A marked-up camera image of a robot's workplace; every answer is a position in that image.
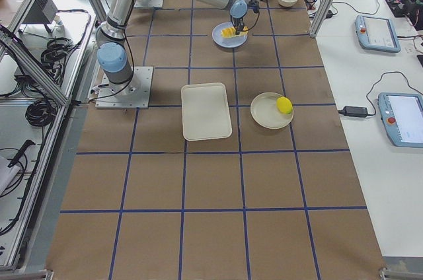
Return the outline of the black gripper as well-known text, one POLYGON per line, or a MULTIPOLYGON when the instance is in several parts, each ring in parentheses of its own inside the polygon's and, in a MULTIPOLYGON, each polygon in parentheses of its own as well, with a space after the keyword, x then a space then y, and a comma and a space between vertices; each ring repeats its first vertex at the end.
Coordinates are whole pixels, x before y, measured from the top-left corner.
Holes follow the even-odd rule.
POLYGON ((233 18, 233 29, 234 29, 234 35, 240 35, 240 36, 245 35, 246 28, 245 28, 243 17, 233 18))

